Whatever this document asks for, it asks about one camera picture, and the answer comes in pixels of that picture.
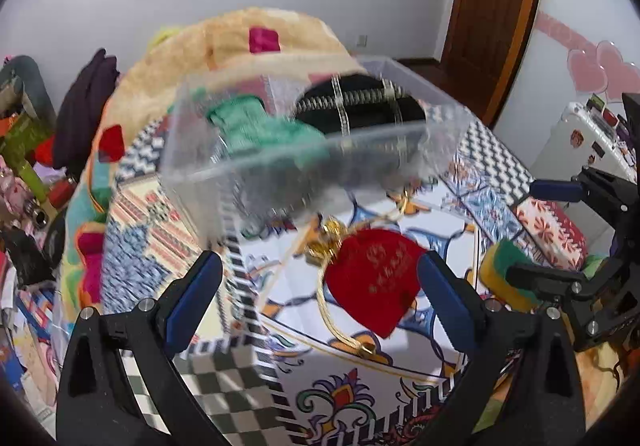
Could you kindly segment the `green yellow sponge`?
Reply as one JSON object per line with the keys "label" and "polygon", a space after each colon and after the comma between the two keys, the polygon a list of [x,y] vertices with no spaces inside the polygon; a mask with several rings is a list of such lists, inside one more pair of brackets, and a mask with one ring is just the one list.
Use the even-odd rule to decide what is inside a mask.
{"label": "green yellow sponge", "polygon": [[503,239],[487,250],[480,264],[480,280],[512,310],[528,313],[542,302],[581,292],[590,278],[582,272],[538,265],[510,240]]}

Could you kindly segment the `yellow green round object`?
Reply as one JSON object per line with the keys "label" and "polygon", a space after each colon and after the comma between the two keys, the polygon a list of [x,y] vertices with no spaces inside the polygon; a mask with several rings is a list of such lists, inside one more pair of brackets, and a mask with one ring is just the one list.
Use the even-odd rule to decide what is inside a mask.
{"label": "yellow green round object", "polygon": [[176,36],[179,32],[181,32],[181,26],[167,26],[163,27],[152,36],[152,38],[148,42],[148,50],[151,51],[153,48],[160,45],[164,41],[170,39],[173,36]]}

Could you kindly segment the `black studded pouch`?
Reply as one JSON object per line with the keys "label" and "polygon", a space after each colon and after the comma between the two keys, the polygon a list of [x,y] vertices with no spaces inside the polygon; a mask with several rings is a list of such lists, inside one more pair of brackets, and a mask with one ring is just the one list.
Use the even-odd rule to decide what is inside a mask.
{"label": "black studded pouch", "polygon": [[424,108],[393,81],[366,74],[334,75],[299,96],[292,116],[323,134],[347,135],[375,125],[424,121]]}

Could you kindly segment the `green knitted cloth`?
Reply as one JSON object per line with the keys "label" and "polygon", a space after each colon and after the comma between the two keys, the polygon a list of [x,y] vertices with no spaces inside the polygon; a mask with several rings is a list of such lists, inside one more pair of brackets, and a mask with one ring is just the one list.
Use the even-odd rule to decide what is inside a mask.
{"label": "green knitted cloth", "polygon": [[217,130],[230,158],[280,146],[322,145],[326,140],[324,134],[311,125],[268,114],[256,95],[236,95],[209,108],[205,117]]}

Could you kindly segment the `brown wooden door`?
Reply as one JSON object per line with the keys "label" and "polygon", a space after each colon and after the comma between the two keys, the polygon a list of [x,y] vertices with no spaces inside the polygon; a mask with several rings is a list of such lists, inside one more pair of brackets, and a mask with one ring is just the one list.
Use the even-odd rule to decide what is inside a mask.
{"label": "brown wooden door", "polygon": [[440,67],[452,95],[492,127],[512,88],[539,0],[454,0]]}

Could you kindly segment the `red velvet drawstring pouch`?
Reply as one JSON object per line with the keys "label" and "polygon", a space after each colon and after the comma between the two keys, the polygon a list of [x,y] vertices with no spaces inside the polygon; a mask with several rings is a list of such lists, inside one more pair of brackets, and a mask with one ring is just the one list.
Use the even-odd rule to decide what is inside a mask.
{"label": "red velvet drawstring pouch", "polygon": [[401,233],[362,229],[343,241],[326,266],[324,283],[352,319],[386,339],[419,293],[416,269],[425,253]]}

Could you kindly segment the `green cardboard box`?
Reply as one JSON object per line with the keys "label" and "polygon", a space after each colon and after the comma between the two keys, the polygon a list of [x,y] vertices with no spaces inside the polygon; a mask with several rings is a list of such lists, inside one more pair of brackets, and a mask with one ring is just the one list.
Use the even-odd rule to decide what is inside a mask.
{"label": "green cardboard box", "polygon": [[48,188],[34,169],[35,150],[52,135],[39,119],[13,114],[1,119],[1,198],[20,215],[28,199],[47,200]]}

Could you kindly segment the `clear plastic storage bin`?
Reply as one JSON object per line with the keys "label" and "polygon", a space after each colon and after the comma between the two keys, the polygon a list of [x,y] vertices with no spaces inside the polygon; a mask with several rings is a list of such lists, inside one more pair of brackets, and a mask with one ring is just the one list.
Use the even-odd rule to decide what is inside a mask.
{"label": "clear plastic storage bin", "polygon": [[473,116],[391,58],[334,70],[273,58],[180,84],[160,184],[202,244],[228,221],[257,234],[280,222],[342,211],[347,195],[382,198],[444,171]]}

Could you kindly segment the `white wall socket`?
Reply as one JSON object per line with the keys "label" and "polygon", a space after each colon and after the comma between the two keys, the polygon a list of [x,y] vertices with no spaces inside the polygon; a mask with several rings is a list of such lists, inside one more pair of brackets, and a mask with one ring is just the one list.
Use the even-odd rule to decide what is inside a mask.
{"label": "white wall socket", "polygon": [[365,48],[368,45],[368,36],[367,35],[359,35],[357,37],[356,46],[358,48]]}

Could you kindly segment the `pink heart wall sticker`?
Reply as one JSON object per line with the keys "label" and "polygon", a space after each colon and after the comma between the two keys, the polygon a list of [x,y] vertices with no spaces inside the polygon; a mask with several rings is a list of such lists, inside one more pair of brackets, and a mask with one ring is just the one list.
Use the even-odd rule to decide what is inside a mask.
{"label": "pink heart wall sticker", "polygon": [[591,42],[544,12],[537,15],[535,28],[567,50],[567,69],[578,94],[603,93],[606,102],[620,103],[624,93],[639,92],[639,67],[625,61],[612,41]]}

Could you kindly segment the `dark purple jacket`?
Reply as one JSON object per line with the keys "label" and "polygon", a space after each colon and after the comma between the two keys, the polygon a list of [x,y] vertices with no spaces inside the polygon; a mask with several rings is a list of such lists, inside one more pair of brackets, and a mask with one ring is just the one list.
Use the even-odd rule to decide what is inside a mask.
{"label": "dark purple jacket", "polygon": [[68,89],[56,118],[52,146],[53,168],[78,179],[91,155],[106,101],[116,89],[117,58],[101,48],[81,69]]}

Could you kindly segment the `beige fleece blanket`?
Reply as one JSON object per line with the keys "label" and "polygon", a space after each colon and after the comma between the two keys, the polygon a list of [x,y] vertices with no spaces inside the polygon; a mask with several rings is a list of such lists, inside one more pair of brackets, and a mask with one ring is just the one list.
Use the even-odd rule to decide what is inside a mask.
{"label": "beige fleece blanket", "polygon": [[[204,77],[214,89],[260,75],[281,75],[312,84],[331,75],[356,73],[361,65],[317,17],[273,8],[248,8],[186,26],[134,64],[102,111],[98,130],[122,130],[126,146],[174,104],[186,79]],[[98,301],[82,290],[87,267],[77,240],[99,229],[108,210],[116,165],[99,159],[93,145],[70,199],[58,288],[67,318]]]}

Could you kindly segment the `patterned patchwork bedsheet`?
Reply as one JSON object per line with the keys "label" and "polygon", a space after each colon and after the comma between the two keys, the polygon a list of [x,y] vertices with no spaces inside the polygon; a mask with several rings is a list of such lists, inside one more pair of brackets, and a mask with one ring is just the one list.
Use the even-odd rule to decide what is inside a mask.
{"label": "patterned patchwork bedsheet", "polygon": [[[158,182],[170,116],[142,125],[115,174],[102,265],[103,307],[131,309],[186,275],[200,254],[179,210]],[[425,177],[399,221],[372,227],[401,234],[436,251],[452,273],[464,277],[480,299],[498,301],[480,280],[480,257],[488,257],[489,236],[518,237],[535,248],[484,177],[454,156],[440,177]],[[327,284],[326,306],[338,329],[372,348],[367,357],[326,329],[317,303],[318,267],[304,257],[325,217],[302,223],[272,223],[260,229],[224,219],[219,250],[224,271],[204,322],[188,347],[170,358],[179,379],[229,445],[416,445],[446,398],[464,379],[468,359],[455,350],[431,302],[418,296],[386,339],[343,310]],[[514,431],[498,445],[515,445],[557,424],[551,444],[570,424],[586,426],[579,370],[567,374],[562,342],[554,336],[544,368],[532,354],[511,351],[495,392],[478,418],[474,435],[506,420],[540,418],[540,428]]]}

